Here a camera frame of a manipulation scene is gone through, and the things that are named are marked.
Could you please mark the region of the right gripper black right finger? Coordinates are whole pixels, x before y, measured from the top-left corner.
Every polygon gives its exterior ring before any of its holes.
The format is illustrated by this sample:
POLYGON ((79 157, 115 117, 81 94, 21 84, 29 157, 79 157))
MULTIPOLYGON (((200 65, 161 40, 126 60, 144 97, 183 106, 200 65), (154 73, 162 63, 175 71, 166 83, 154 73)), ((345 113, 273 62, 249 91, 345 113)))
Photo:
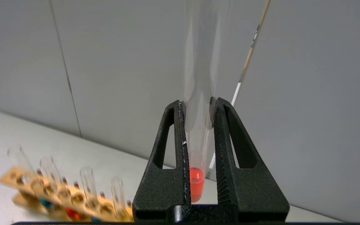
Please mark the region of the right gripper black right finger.
POLYGON ((236 110, 228 101, 217 98, 214 115, 218 204, 234 206, 239 222, 284 222, 289 202, 236 110))

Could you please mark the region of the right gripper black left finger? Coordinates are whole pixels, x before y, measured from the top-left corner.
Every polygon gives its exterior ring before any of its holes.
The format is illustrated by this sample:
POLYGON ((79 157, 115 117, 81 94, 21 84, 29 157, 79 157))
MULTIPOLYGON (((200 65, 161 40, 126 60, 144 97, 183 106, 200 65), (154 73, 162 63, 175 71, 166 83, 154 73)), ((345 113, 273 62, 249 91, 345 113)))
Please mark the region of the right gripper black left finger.
POLYGON ((176 206, 191 204, 188 146, 184 128, 184 103, 174 101, 163 113, 154 146, 132 204, 136 222, 172 221, 176 206), (176 166, 164 169, 170 127, 174 127, 176 166))

